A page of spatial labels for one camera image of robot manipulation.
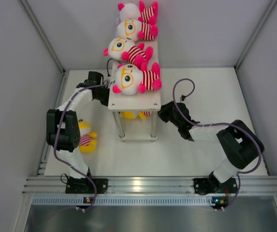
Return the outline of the white plush pink striped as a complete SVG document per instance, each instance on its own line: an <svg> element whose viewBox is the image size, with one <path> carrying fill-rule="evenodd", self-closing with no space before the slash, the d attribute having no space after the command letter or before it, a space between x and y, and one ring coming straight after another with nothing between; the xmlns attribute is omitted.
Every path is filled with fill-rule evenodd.
<svg viewBox="0 0 277 232"><path fill-rule="evenodd" d="M126 19L118 24L116 36L130 38L133 41L153 41L157 38L158 32L157 25Z"/></svg>
<svg viewBox="0 0 277 232"><path fill-rule="evenodd" d="M153 1L149 7L145 6L144 1L140 0L138 5L134 3L119 3L117 5L120 21L126 19L136 19L149 24L156 24L158 20L159 4Z"/></svg>

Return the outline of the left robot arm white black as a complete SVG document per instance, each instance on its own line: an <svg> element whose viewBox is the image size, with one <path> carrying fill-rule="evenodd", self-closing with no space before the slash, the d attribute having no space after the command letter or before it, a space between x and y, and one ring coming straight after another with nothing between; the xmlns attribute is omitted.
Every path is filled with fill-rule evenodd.
<svg viewBox="0 0 277 232"><path fill-rule="evenodd" d="M103 74L90 71L87 79L79 83L73 94L56 109L46 114L46 141L52 146L56 160L69 168L67 174L67 194L104 194L108 188L106 178L93 178L83 154L93 152L97 145L97 134L90 126L78 118L78 112L98 100L108 105L109 88Z"/></svg>

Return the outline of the aluminium front rail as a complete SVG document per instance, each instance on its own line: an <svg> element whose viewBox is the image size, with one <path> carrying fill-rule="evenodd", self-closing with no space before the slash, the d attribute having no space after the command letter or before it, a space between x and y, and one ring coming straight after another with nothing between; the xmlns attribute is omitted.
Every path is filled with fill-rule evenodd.
<svg viewBox="0 0 277 232"><path fill-rule="evenodd" d="M192 176L172 177L107 177L106 194L194 194ZM277 176L240 176L241 195L277 195ZM63 194L65 184L60 177L29 177L24 194Z"/></svg>

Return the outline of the white two-tier shelf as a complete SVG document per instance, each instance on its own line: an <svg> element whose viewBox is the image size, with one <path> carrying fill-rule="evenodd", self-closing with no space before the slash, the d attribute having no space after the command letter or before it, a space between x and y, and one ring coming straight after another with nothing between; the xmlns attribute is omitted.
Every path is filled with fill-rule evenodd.
<svg viewBox="0 0 277 232"><path fill-rule="evenodd" d="M118 138L122 141L156 141L157 118L161 108L160 91L147 91L132 96L109 93L108 109L112 112L117 127ZM121 117L122 112L149 111L147 119L137 117L127 120Z"/></svg>

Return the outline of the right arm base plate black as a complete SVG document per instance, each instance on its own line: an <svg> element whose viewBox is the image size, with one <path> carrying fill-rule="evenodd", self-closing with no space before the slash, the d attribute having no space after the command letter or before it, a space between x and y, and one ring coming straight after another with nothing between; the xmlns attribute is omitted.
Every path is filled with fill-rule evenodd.
<svg viewBox="0 0 277 232"><path fill-rule="evenodd" d="M237 182L234 178L228 179L224 183L210 178L195 178L193 180L194 192L200 195L207 195L212 193L236 193Z"/></svg>

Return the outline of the yellow plush striped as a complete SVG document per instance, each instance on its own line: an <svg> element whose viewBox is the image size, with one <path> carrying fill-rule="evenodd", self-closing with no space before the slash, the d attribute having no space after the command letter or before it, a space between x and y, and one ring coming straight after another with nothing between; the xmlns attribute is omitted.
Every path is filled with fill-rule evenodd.
<svg viewBox="0 0 277 232"><path fill-rule="evenodd" d="M126 111L126 112L120 113L120 117L128 120L134 120L137 117L139 117L142 120L146 120L147 116L151 116L151 115L152 115L151 111L139 111L139 112Z"/></svg>

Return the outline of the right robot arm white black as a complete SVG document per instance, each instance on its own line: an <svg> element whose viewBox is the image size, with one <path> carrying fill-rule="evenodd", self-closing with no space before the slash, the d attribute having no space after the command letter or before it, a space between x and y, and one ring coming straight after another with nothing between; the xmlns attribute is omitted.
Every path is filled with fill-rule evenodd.
<svg viewBox="0 0 277 232"><path fill-rule="evenodd" d="M264 145L242 120L201 125L191 118L184 103L174 101L162 105L158 116L165 123L173 123L185 140L221 145L226 157L207 178L194 179L194 191L197 194L236 193L238 188L235 187L236 181L233 176L255 159L258 162L262 160Z"/></svg>

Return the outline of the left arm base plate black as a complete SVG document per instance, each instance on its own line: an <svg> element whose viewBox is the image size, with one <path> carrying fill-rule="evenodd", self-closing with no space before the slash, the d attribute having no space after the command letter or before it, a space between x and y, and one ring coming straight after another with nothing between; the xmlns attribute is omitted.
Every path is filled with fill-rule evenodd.
<svg viewBox="0 0 277 232"><path fill-rule="evenodd" d="M104 194L108 189L108 179L106 178L94 178L92 179L97 193ZM86 178L72 178L70 177L66 183L66 194L95 194L95 188L93 184Z"/></svg>

